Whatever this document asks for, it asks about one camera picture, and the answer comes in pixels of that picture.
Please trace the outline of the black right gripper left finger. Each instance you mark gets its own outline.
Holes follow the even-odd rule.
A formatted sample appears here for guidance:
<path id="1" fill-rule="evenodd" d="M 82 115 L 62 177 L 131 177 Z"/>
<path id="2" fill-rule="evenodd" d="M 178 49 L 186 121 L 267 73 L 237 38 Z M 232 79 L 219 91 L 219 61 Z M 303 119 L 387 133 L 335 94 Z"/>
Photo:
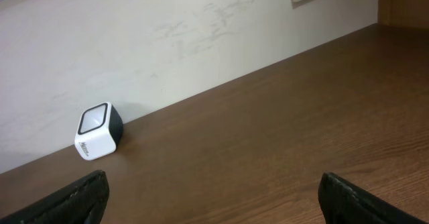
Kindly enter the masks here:
<path id="1" fill-rule="evenodd" d="M 2 223 L 99 224 L 109 200 L 102 170 L 72 182 L 39 201 L 1 219 Z"/>

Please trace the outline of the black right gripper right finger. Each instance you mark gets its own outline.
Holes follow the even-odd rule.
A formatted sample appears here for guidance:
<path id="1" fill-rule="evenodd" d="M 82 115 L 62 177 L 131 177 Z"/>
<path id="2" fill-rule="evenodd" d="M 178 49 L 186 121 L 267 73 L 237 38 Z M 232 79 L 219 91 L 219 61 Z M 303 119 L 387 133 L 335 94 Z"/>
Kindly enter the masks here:
<path id="1" fill-rule="evenodd" d="M 322 175 L 318 202 L 326 224 L 426 224 L 332 172 Z"/>

